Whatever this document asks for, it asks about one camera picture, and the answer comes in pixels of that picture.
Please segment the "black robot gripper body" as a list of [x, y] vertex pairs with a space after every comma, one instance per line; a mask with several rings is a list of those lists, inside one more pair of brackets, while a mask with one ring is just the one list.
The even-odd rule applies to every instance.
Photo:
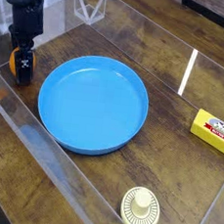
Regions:
[[44, 0], [6, 0], [12, 6], [11, 33], [14, 48], [30, 50], [33, 38], [43, 33]]

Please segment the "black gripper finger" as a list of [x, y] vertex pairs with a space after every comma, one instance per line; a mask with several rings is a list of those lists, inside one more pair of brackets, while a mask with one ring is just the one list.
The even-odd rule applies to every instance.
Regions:
[[20, 86], [29, 85], [32, 81], [34, 54], [31, 50], [19, 50], [16, 63], [16, 78]]

